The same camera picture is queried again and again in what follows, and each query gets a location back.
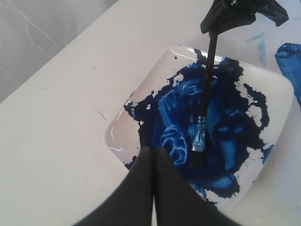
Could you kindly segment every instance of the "black paintbrush handle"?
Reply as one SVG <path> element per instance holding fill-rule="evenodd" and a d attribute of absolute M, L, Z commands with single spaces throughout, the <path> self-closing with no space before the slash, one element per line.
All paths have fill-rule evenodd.
<path fill-rule="evenodd" d="M 201 105 L 200 105 L 200 113 L 199 113 L 199 116 L 203 116 L 203 117 L 207 116 L 208 105 L 210 100 L 211 81 L 213 77 L 212 72 L 214 66 L 218 32 L 215 31 L 211 32 L 210 37 L 211 38 L 210 38 L 208 57 L 206 62 L 206 69 L 203 78 Z"/>

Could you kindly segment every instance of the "white table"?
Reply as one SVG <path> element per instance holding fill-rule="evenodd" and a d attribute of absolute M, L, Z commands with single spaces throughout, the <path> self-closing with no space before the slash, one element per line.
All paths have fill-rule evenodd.
<path fill-rule="evenodd" d="M 107 148 L 106 128 L 165 50 L 207 49 L 199 24 L 211 3 L 119 0 L 0 104 L 0 225 L 72 225 L 113 192 L 127 169 Z M 256 64 L 238 57 L 231 34 L 217 54 Z M 230 213 L 245 226 L 301 222 L 300 115 L 295 101 L 267 166 Z"/>

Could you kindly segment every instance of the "white surface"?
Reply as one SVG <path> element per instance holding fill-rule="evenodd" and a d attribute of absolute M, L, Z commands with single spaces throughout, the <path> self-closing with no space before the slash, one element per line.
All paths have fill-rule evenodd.
<path fill-rule="evenodd" d="M 0 102 L 116 0 L 0 0 Z"/>
<path fill-rule="evenodd" d="M 164 51 L 207 49 L 199 23 L 211 3 L 119 0 L 0 104 L 0 225 L 71 225 L 113 192 L 127 170 L 107 148 L 106 128 Z M 238 28 L 239 38 L 221 35 L 217 54 L 254 63 L 256 48 L 233 47 L 258 24 Z M 267 167 L 231 217 L 245 226 L 301 222 L 300 128 L 295 101 Z"/>

